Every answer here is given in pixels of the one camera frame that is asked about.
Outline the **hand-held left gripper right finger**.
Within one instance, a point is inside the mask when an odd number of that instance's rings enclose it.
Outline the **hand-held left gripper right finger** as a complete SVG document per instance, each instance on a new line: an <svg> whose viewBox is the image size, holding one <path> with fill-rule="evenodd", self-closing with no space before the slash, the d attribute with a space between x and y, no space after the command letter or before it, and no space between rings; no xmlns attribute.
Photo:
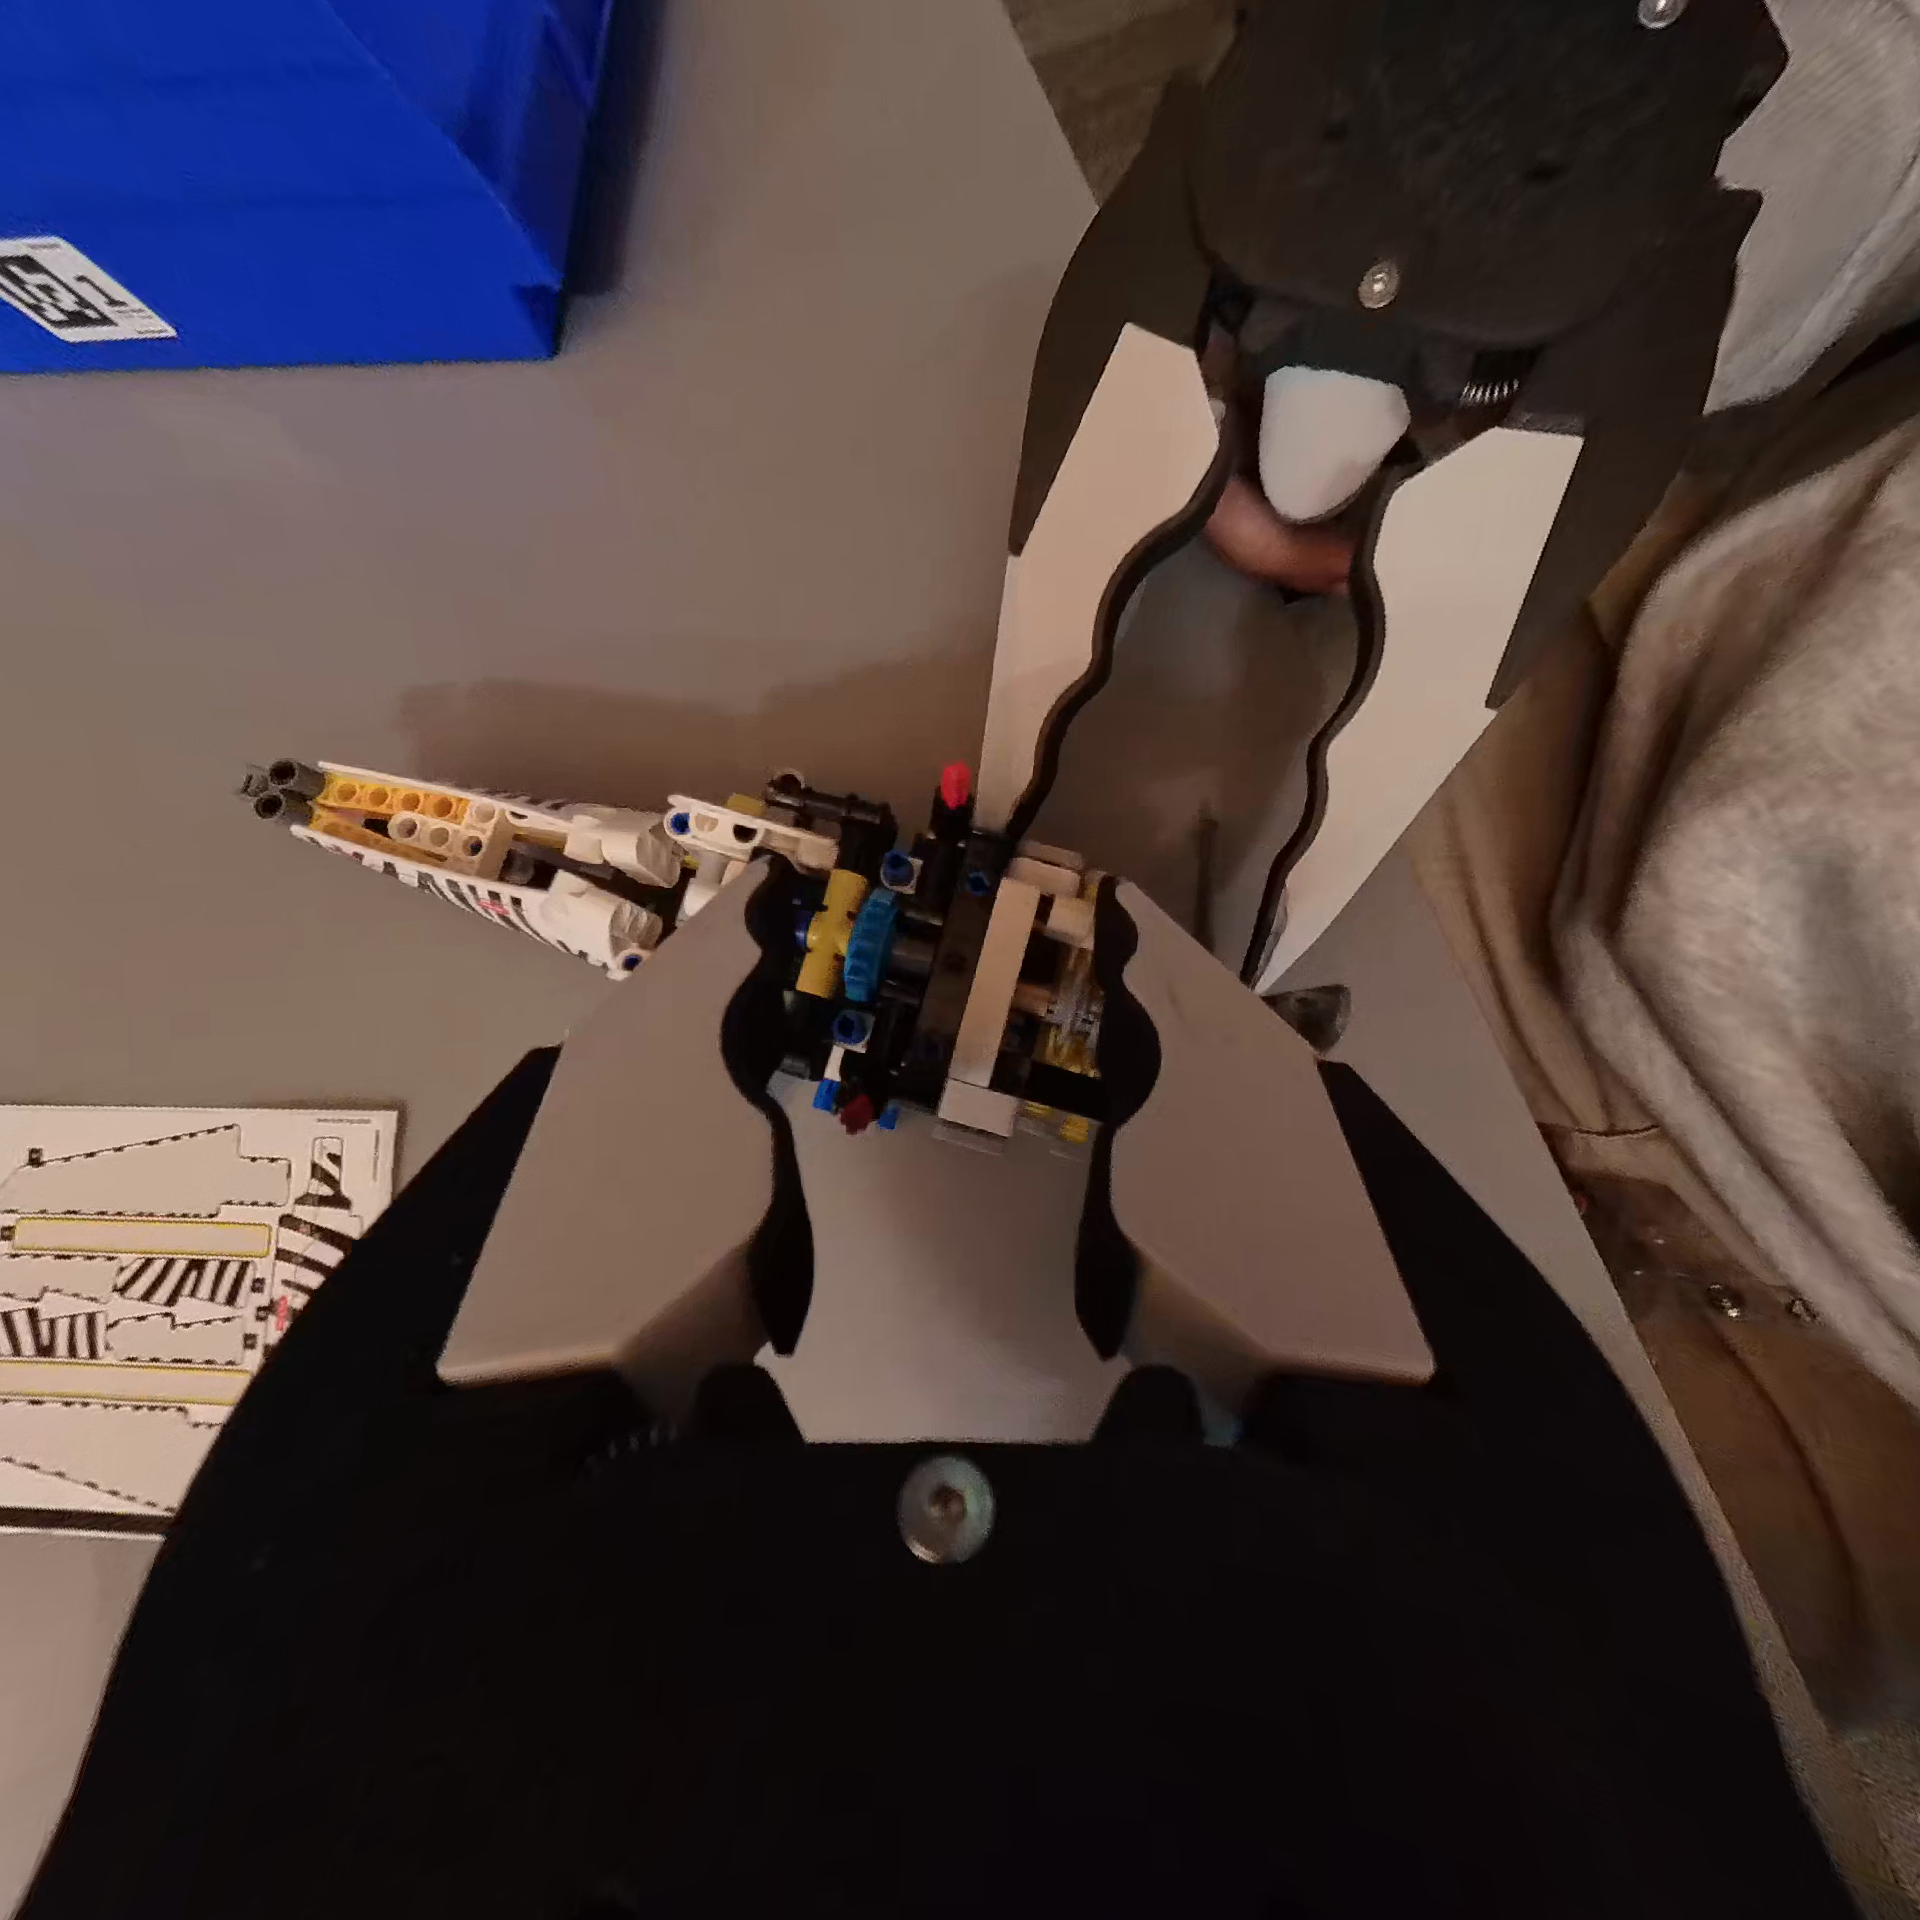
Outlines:
<svg viewBox="0 0 1920 1920"><path fill-rule="evenodd" d="M1436 1377L1319 1054L1134 882L1096 900L1096 1138L1071 1303L1103 1358L1240 1416L1280 1377Z"/></svg>

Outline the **zebra-print sticker sheet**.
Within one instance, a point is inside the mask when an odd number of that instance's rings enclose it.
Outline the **zebra-print sticker sheet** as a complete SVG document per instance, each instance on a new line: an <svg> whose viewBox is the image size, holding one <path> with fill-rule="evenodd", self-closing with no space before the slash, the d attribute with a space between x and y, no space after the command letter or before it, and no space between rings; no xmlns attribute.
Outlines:
<svg viewBox="0 0 1920 1920"><path fill-rule="evenodd" d="M2 1106L2 1528L153 1540L397 1192L400 1106Z"/></svg>

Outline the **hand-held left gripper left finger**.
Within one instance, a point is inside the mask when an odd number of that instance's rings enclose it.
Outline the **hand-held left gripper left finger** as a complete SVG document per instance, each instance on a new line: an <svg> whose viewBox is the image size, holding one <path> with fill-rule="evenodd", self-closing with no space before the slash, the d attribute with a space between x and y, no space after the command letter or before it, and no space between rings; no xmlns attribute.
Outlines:
<svg viewBox="0 0 1920 1920"><path fill-rule="evenodd" d="M685 1428L703 1383L789 1355L815 1289L784 968L800 874L753 861L572 1032L444 1335L454 1388L612 1373Z"/></svg>

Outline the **zebra-striped lego helicopter model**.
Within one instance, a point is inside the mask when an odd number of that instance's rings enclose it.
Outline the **zebra-striped lego helicopter model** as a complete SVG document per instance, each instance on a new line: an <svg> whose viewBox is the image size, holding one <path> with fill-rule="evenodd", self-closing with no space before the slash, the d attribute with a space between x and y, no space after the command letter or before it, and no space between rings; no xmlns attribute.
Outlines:
<svg viewBox="0 0 1920 1920"><path fill-rule="evenodd" d="M1280 1020L1336 1037L1343 988L1256 1014L1178 927L1106 903L1082 856L977 827L963 761L910 837L887 803L797 771L635 809L278 756L240 795L308 845L607 977L635 974L755 861L784 861L783 1068L852 1134L906 1109L1069 1146L1109 1119L1142 1142L1193 1126L1273 1151L1333 1131L1323 1066Z"/></svg>

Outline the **person's right hand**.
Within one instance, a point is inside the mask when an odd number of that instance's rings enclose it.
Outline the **person's right hand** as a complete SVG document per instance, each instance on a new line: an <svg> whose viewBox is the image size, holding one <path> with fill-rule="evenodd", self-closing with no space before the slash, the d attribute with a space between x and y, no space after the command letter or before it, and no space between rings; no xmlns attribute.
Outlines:
<svg viewBox="0 0 1920 1920"><path fill-rule="evenodd" d="M1205 525L1212 552L1242 577L1300 596L1347 595L1357 541L1352 527L1291 522L1242 473L1229 473Z"/></svg>

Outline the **blue plastic storage bin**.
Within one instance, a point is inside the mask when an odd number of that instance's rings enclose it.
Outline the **blue plastic storage bin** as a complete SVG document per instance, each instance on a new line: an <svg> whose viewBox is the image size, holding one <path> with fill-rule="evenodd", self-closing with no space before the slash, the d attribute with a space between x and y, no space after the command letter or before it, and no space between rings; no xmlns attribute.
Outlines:
<svg viewBox="0 0 1920 1920"><path fill-rule="evenodd" d="M607 3L5 3L2 370L557 352Z"/></svg>

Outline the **person's right forearm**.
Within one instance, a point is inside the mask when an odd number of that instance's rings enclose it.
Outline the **person's right forearm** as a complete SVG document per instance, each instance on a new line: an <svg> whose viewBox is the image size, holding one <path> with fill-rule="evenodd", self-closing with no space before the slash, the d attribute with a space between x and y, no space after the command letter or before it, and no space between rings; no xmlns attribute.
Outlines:
<svg viewBox="0 0 1920 1920"><path fill-rule="evenodd" d="M1725 141L1761 192L1704 411L1774 400L1916 319L1917 6L1771 3L1786 69Z"/></svg>

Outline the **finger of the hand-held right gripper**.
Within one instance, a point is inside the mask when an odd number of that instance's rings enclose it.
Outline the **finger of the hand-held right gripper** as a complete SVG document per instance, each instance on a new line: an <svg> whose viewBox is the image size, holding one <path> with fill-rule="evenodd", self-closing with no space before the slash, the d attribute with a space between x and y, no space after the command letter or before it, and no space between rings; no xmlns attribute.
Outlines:
<svg viewBox="0 0 1920 1920"><path fill-rule="evenodd" d="M1490 724L1583 436L1497 426L1394 480L1352 588L1357 671L1309 747L1309 807L1242 962L1268 991L1332 930Z"/></svg>
<svg viewBox="0 0 1920 1920"><path fill-rule="evenodd" d="M1121 324L1005 560L977 830L1016 840L1037 822L1074 715L1112 672L1122 611L1212 515L1228 453L1197 350Z"/></svg>

